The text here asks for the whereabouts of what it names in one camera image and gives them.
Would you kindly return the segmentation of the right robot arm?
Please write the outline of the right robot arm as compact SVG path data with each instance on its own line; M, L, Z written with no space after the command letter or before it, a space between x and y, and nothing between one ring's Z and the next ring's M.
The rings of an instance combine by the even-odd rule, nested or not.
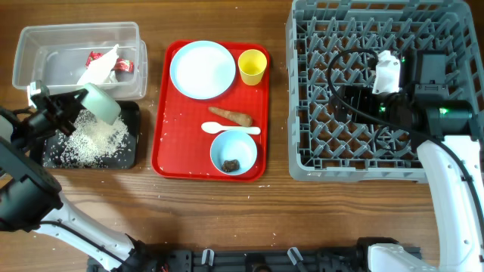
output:
M335 88L336 55L327 67L330 102L338 119L408 133L430 186L439 232L439 271L483 269L482 130L467 100L448 96L443 51L415 51L398 59L362 50L374 59L370 88Z

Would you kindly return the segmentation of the red wrapper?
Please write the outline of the red wrapper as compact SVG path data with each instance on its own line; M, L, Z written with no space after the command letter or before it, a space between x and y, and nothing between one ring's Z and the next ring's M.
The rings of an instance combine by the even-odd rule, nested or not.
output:
M120 72L132 73L134 71L134 62L131 60L126 60L118 58L113 67L113 70Z
M88 66L90 65L90 63L94 60L97 60L99 58L101 58L104 54L103 53L98 53L98 52L91 52L88 56L88 59L85 63L85 67L88 68Z

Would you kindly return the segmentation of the green bowl with rice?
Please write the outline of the green bowl with rice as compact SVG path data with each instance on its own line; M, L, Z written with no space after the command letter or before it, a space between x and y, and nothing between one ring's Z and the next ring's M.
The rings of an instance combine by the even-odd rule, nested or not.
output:
M120 105L104 90L92 83L83 85L83 89L87 91L87 95L81 99L81 105L103 122L112 125L121 112Z

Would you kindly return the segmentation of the white rice pile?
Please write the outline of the white rice pile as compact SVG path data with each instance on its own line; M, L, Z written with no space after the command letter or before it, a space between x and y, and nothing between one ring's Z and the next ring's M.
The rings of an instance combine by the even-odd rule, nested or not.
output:
M76 130L70 136L60 133L54 141L53 162L66 168L85 168L101 166L108 159L120 161L129 137L121 116L109 125L88 110L81 110L73 124Z

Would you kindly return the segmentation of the brown carrot piece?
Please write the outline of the brown carrot piece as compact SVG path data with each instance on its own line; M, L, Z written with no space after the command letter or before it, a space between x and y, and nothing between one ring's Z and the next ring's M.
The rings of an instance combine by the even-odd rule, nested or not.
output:
M221 116L222 118L235 122L243 127L250 127L253 124L252 117L245 113L223 110L218 107L209 107L209 111L217 116Z

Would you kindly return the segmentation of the dark brown food lump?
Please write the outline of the dark brown food lump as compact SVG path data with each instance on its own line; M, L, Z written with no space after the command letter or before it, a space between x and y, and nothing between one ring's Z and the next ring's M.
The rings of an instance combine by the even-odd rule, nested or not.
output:
M222 171L226 173L236 172L240 169L240 163L237 159L225 160L222 163Z

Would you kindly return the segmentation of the yellow plastic cup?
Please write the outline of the yellow plastic cup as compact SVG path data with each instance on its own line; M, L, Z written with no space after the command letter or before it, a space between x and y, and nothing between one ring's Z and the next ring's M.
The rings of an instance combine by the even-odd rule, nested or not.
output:
M239 56L237 65L242 81L246 85L257 85L262 81L268 60L261 51L250 49Z

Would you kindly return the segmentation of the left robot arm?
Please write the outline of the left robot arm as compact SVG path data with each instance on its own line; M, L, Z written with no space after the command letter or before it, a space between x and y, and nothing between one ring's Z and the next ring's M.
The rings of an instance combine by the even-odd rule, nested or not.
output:
M36 144L60 131L74 132L80 110L111 125L119 104L88 83L64 94L44 86L30 95L36 111L1 110L1 173L11 180L1 188L1 229L48 235L92 257L106 271L146 271L153 266L146 245L89 217L64 195L57 179L26 156Z

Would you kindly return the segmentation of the light blue plate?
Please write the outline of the light blue plate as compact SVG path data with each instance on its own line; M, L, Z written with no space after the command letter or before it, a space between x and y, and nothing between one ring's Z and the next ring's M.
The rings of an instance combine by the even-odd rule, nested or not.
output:
M175 88L195 100L209 100L227 91L236 75L234 57L211 41L189 42L171 60L169 75Z

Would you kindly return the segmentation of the light blue bowl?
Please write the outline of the light blue bowl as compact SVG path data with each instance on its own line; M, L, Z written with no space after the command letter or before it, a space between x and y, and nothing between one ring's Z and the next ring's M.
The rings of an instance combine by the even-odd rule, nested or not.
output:
M258 150L256 142L241 131L225 131L215 137L210 146L209 157L213 166L224 175L246 174L256 163ZM227 172L226 162L238 163L238 168Z

